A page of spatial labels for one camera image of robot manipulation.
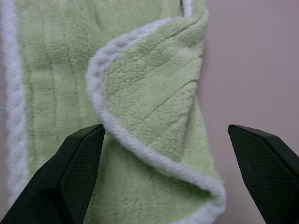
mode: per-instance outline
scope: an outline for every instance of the light green towel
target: light green towel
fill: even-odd
[[[10,203],[69,134],[101,122],[85,224],[211,224],[224,212],[195,95],[202,0],[1,0],[1,15]]]

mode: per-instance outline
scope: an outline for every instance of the towel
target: towel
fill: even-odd
[[[12,204],[71,133],[107,130],[85,224],[211,224],[226,194],[195,94],[202,0],[1,0]]]

